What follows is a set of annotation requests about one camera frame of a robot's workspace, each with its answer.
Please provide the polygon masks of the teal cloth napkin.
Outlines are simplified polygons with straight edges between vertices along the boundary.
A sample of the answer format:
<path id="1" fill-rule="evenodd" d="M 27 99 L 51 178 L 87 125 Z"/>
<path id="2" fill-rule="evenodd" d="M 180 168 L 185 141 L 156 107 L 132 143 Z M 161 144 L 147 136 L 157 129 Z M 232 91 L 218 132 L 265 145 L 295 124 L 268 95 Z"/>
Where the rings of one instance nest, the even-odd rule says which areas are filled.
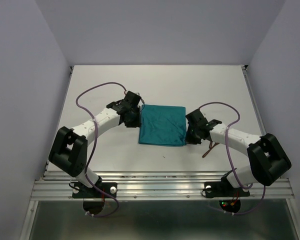
<path id="1" fill-rule="evenodd" d="M 184 106 L 150 104 L 142 106 L 139 144 L 182 147 L 186 145 L 186 132 Z"/>

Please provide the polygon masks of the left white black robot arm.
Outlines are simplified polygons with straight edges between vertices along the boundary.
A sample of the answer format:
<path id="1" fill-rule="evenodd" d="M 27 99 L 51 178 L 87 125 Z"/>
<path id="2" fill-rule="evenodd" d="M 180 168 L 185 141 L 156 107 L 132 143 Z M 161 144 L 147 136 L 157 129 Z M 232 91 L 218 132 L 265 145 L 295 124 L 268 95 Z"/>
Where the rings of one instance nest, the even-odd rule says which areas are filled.
<path id="1" fill-rule="evenodd" d="M 106 131 L 124 124 L 127 128 L 141 126 L 141 107 L 143 99 L 122 99 L 111 102 L 92 119 L 72 128 L 61 127 L 55 136 L 48 160 L 69 176 L 84 185 L 90 197 L 101 193 L 101 177 L 88 165 L 88 147 L 96 144 L 98 137 Z"/>

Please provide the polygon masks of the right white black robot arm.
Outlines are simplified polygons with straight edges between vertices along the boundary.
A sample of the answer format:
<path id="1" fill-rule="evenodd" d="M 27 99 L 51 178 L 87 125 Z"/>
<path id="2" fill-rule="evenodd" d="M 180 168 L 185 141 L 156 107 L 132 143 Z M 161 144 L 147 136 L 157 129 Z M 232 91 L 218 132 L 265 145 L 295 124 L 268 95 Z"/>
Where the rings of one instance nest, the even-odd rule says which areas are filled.
<path id="1" fill-rule="evenodd" d="M 230 149 L 248 157 L 248 165 L 241 168 L 235 168 L 232 160 L 229 161 L 232 170 L 220 182 L 221 192 L 225 195 L 255 183 L 270 186 L 292 167 L 278 139 L 270 133 L 258 136 L 229 128 L 215 119 L 189 119 L 186 141 L 200 144 L 202 140 L 225 145 L 229 158 Z"/>

